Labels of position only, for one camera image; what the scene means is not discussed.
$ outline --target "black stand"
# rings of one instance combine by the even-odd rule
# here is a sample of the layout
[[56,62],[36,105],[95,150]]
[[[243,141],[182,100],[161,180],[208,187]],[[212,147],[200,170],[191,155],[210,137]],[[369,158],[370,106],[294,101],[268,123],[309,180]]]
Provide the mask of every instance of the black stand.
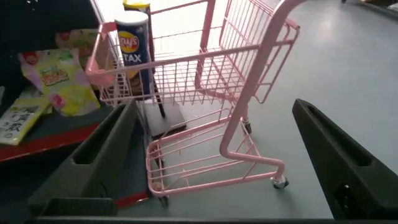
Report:
[[180,106],[171,101],[162,102],[155,80],[154,91],[159,108],[153,104],[144,104],[150,135],[157,139],[165,133],[172,134],[185,129],[187,125],[184,123],[185,119],[181,114]]

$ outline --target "toy shopping cart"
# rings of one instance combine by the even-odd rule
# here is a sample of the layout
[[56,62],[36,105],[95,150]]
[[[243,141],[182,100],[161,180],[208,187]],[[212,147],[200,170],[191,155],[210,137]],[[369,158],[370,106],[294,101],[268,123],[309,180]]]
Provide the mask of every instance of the toy shopping cart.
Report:
[[[261,0],[199,0],[154,11],[155,60],[131,67],[118,52],[115,24],[100,25],[86,72],[102,101],[116,106],[144,96],[151,100],[140,103],[191,107],[188,130],[146,149],[149,189],[163,205],[168,195],[210,187],[265,178],[277,189],[289,184],[285,164],[254,144],[248,103],[265,102],[299,34],[287,16],[304,1],[282,0],[273,10]],[[133,96],[126,72],[153,68],[157,91]]]

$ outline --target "pink metal frame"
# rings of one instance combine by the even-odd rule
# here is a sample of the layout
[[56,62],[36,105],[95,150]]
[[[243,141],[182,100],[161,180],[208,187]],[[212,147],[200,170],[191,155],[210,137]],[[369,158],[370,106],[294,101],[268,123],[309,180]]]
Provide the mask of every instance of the pink metal frame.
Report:
[[[100,87],[101,100],[116,105],[124,100],[132,100],[144,95],[151,96],[152,103],[157,103],[156,100],[153,100],[155,93],[150,95],[142,93],[141,96],[133,96],[129,80],[126,78],[126,72],[129,70],[141,71],[155,67],[154,78],[159,87],[157,96],[161,97],[163,101],[170,98],[173,102],[183,105],[195,102],[203,104],[204,101],[213,104],[217,99],[221,106],[219,110],[186,121],[186,123],[196,123],[199,120],[216,116],[217,118],[212,122],[196,125],[194,128],[178,134],[163,136],[148,146],[146,167],[148,184],[152,193],[164,196],[270,177],[276,180],[282,179],[285,164],[278,159],[262,157],[245,128],[242,128],[240,144],[235,146],[233,151],[228,149],[234,134],[241,129],[238,129],[238,125],[243,126],[241,120],[248,120],[248,103],[251,97],[255,97],[259,103],[264,103],[268,97],[299,34],[299,26],[287,19],[287,16],[291,10],[304,1],[281,0],[278,6],[272,9],[261,0],[229,0],[222,25],[214,27],[211,25],[216,0],[194,1],[152,12],[152,17],[155,17],[161,16],[163,12],[181,10],[196,4],[207,4],[201,30],[154,37],[156,44],[176,36],[199,34],[201,35],[200,43],[198,43],[199,51],[156,52],[153,62],[131,67],[124,67],[120,58],[115,58],[117,54],[112,53],[112,50],[118,49],[117,39],[114,39],[115,41],[109,47],[109,40],[116,37],[116,25],[113,22],[100,25],[94,56],[89,59],[86,73],[92,84]],[[263,20],[265,20],[264,26],[250,25]],[[217,37],[218,46],[209,43],[213,31],[220,33]],[[287,50],[281,53],[283,47],[286,47]],[[275,74],[271,80],[268,80],[271,67],[275,63]],[[266,92],[265,95],[262,95],[259,90],[264,87]],[[169,166],[167,163],[160,162],[164,157],[181,155],[182,151],[215,139],[221,139],[217,155],[187,162],[182,161]],[[184,168],[217,157],[224,157],[229,161],[194,169]],[[154,161],[159,162],[159,168],[153,168],[152,162]],[[252,165],[242,177],[204,184],[190,184],[188,181],[196,175],[244,163]],[[276,166],[277,170],[250,174],[256,164]],[[180,168],[181,171],[174,172],[173,170],[176,168]],[[167,183],[169,178],[174,179],[170,184]],[[177,186],[176,183],[181,180],[186,182],[186,186]]]

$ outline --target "lay's stax can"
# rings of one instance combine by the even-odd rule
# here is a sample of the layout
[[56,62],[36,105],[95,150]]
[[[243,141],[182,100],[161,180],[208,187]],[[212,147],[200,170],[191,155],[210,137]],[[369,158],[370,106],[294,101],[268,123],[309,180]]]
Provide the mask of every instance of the lay's stax can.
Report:
[[[150,62],[148,49],[148,15],[139,11],[124,11],[115,18],[124,66]],[[133,96],[152,93],[152,70],[128,71]],[[145,100],[150,96],[138,98]]]
[[150,2],[148,0],[123,0],[123,7],[125,11],[140,11],[148,15],[148,44],[150,59],[155,59],[154,38],[152,35],[152,19],[150,18]]

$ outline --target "candy bag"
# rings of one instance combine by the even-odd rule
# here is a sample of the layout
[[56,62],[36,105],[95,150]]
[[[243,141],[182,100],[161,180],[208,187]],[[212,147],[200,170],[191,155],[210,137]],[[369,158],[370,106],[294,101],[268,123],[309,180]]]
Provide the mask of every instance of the candy bag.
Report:
[[0,143],[18,145],[48,105],[45,98],[16,100],[0,118]]
[[86,69],[88,57],[93,53],[97,29],[76,29],[69,32],[55,34],[55,42],[58,48],[78,48],[79,61],[83,69]]
[[18,55],[24,76],[64,116],[87,114],[100,107],[78,60],[78,49],[55,49]]

